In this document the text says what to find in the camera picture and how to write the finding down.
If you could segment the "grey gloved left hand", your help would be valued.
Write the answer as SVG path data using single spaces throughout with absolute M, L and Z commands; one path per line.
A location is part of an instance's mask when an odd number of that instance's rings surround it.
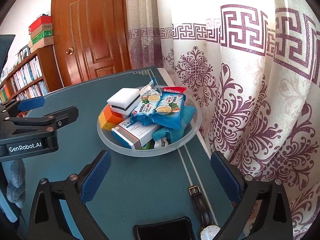
M 22 159 L 12 162 L 10 174 L 11 179 L 7 186 L 7 199 L 22 209 L 25 202 L 25 165 Z

